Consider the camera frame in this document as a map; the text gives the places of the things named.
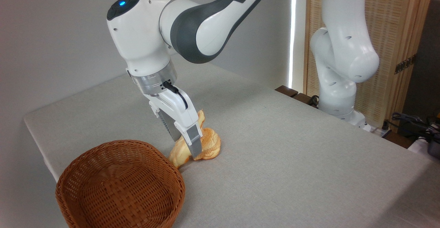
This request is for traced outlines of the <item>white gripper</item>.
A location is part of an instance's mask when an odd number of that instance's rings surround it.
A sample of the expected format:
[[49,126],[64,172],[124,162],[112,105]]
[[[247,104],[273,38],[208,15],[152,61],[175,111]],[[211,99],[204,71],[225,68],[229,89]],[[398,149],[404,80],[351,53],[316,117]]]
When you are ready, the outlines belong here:
[[198,125],[198,114],[189,96],[180,88],[174,93],[165,89],[157,95],[149,95],[150,106],[174,141],[183,136],[195,159],[202,153],[203,134]]

